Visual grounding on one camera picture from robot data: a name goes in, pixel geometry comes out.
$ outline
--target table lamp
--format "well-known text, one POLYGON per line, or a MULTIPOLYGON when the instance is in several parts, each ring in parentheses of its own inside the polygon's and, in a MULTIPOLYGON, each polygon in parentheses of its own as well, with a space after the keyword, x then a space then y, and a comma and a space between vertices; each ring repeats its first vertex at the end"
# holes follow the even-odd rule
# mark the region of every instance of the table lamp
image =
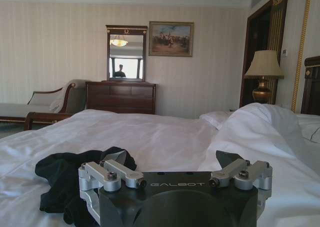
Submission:
POLYGON ((244 75, 246 79, 258 79, 259 86, 252 91, 252 96, 255 102, 261 104, 267 103, 271 96, 271 91, 267 87, 268 80, 265 77, 268 79, 284 78, 275 50, 256 51, 250 68, 244 75))

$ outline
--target floor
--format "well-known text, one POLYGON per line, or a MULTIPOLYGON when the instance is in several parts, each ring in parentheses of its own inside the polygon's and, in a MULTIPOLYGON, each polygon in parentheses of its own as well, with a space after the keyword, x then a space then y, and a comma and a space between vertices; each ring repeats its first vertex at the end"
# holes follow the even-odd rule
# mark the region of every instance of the floor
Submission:
MULTIPOLYGON (((38 130, 45 126, 44 124, 33 124, 32 129, 38 130)), ((22 131, 24 131, 24 125, 22 123, 0 123, 0 139, 22 131)))

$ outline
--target doorway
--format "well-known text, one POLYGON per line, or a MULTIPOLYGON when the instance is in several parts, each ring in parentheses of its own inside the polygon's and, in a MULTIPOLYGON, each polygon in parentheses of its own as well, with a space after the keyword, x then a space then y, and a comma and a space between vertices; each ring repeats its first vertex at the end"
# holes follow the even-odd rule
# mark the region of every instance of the doorway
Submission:
POLYGON ((258 87, 258 80, 244 78, 244 75, 254 59, 255 52, 268 48, 272 3, 270 0, 247 19, 240 107, 254 102, 252 91, 258 87))

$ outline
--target painting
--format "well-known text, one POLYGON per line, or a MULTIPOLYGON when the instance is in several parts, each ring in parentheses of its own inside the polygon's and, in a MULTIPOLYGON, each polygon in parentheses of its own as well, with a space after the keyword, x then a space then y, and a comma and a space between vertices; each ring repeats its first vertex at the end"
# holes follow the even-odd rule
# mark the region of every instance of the painting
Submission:
POLYGON ((194 23, 149 23, 149 56, 192 57, 194 23))

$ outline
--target headboard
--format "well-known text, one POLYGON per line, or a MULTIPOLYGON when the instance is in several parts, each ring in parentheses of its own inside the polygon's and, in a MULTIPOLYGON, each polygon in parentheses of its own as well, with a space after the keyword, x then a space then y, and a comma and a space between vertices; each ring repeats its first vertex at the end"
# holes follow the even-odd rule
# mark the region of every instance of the headboard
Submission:
POLYGON ((306 58, 302 114, 320 116, 320 56, 306 58))

